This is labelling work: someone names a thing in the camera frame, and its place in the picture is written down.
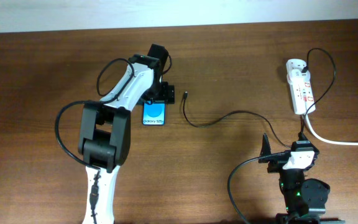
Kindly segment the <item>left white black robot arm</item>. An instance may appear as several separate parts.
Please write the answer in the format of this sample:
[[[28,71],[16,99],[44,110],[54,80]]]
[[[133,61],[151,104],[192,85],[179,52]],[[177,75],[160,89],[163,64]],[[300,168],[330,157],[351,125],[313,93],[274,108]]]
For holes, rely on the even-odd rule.
[[[117,174],[131,146],[131,112],[138,104],[173,104],[175,88],[162,80],[172,63],[168,50],[152,44],[146,55],[126,60],[118,84],[95,105],[83,107],[78,152],[87,163],[84,223],[114,223]]]

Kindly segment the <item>blue Galaxy smartphone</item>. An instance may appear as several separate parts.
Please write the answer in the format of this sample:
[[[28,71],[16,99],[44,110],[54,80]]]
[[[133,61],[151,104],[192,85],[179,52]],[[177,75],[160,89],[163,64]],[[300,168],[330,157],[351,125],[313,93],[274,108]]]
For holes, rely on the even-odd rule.
[[[146,126],[163,126],[165,124],[165,104],[145,104],[143,110],[142,124]]]

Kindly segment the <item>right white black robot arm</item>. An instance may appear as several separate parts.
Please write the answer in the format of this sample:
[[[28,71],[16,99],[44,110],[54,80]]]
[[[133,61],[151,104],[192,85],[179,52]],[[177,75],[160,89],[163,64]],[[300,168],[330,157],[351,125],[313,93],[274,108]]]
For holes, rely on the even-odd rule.
[[[276,223],[319,223],[326,213],[330,186],[318,179],[306,179],[305,172],[317,160],[319,150],[305,137],[292,143],[289,150],[273,154],[266,134],[262,137],[259,163],[267,163],[268,173],[279,174],[279,189],[284,197],[286,213],[278,213]]]

